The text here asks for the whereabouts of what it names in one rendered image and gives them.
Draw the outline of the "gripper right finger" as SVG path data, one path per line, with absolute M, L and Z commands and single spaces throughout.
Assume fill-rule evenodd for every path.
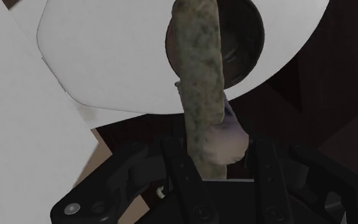
M 257 224 L 358 224 L 358 175 L 317 150 L 286 153 L 279 158 L 267 139 L 250 141 Z

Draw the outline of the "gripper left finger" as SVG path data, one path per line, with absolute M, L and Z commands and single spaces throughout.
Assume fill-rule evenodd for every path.
M 52 224 L 118 224 L 149 182 L 166 179 L 183 224 L 219 224 L 219 214 L 192 161 L 177 138 L 163 138 L 160 156 L 146 144 L 124 144 L 50 211 Z

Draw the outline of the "mottled green stick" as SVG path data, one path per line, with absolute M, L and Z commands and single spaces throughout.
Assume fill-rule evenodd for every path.
M 249 135 L 224 93 L 217 1 L 175 0 L 172 32 L 188 155 L 203 179 L 226 179 L 227 166 L 244 157 Z

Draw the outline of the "white toilet paper roll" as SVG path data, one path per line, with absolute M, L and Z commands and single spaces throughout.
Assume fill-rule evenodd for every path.
M 66 92 L 95 108 L 182 112 L 165 53 L 175 0 L 47 0 L 39 50 Z M 252 0 L 265 43 L 254 69 L 226 90 L 246 94 L 286 65 L 318 26 L 329 0 Z

